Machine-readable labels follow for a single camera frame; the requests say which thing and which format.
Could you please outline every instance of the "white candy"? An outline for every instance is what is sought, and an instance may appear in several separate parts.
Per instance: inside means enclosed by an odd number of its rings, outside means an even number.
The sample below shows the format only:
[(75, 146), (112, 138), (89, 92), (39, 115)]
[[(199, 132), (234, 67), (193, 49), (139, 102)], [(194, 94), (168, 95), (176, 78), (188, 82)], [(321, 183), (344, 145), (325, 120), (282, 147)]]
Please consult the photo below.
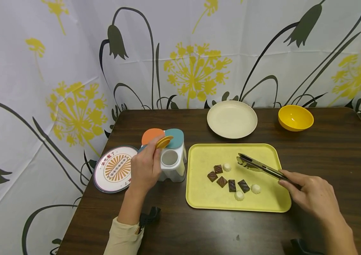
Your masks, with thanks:
[(244, 194), (242, 191), (236, 191), (234, 193), (234, 198), (237, 200), (237, 201), (242, 201), (244, 199)]
[(226, 172), (230, 172), (232, 167), (228, 163), (223, 164), (223, 170)]
[(253, 184), (251, 186), (251, 191), (254, 193), (254, 194), (259, 194), (261, 192), (261, 188), (259, 185), (257, 184)]

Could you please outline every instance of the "yellow disc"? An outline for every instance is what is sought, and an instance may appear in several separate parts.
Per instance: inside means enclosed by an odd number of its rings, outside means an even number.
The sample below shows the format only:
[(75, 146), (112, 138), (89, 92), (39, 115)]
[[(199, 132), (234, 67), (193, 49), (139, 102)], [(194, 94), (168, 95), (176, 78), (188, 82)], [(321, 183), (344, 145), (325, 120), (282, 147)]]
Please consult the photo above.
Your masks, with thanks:
[(173, 139), (173, 136), (171, 136), (171, 135), (170, 136), (165, 136), (164, 138), (162, 138), (161, 140), (159, 140), (156, 143), (155, 148), (163, 149), (163, 148), (167, 147), (172, 139)]

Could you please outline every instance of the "sleeve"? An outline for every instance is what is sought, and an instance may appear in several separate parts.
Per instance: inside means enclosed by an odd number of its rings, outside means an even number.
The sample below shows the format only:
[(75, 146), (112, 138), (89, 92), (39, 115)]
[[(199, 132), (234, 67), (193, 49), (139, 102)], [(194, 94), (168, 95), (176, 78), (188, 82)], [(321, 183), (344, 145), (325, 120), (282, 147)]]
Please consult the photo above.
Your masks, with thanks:
[(119, 223), (114, 218), (104, 255), (136, 255), (144, 236), (144, 229), (140, 233), (138, 231), (139, 223), (131, 226)]

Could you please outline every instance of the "plastic tray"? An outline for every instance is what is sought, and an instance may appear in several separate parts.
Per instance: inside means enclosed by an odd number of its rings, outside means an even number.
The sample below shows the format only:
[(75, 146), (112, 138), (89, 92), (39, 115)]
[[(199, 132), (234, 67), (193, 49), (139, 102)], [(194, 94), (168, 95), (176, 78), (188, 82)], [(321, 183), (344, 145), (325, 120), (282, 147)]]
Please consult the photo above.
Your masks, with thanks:
[[(291, 207), (288, 191), (278, 185), (277, 179), (263, 172), (255, 172), (237, 164), (237, 153), (243, 153), (274, 169), (282, 169), (277, 151), (269, 144), (195, 144), (189, 149), (189, 163), (186, 183), (186, 201), (197, 209), (245, 210), (284, 213)], [(229, 184), (221, 188), (216, 181), (211, 182), (207, 174), (213, 166), (229, 163), (230, 172), (218, 174), (227, 180), (244, 179), (249, 186), (257, 184), (260, 194), (250, 191), (245, 193), (243, 201), (234, 199), (234, 192), (229, 192)]]

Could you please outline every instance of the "rectangular chocolate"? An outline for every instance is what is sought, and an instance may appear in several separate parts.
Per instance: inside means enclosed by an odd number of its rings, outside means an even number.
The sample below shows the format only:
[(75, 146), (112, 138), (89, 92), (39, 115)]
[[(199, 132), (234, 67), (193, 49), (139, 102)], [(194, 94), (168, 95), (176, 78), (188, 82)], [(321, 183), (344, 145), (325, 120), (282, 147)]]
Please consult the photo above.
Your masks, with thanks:
[(223, 168), (222, 168), (221, 165), (214, 166), (213, 169), (215, 170), (215, 173), (216, 173), (216, 174), (221, 174), (221, 173), (223, 173)]
[(229, 192), (236, 192), (236, 181), (229, 180)]
[(217, 179), (217, 174), (215, 171), (212, 171), (207, 175), (207, 177), (211, 182), (214, 182)]
[(223, 176), (221, 176), (216, 182), (222, 188), (227, 184), (227, 180)]
[(237, 184), (240, 186), (243, 193), (246, 193), (247, 191), (250, 190), (250, 187), (247, 185), (245, 180), (241, 180)]

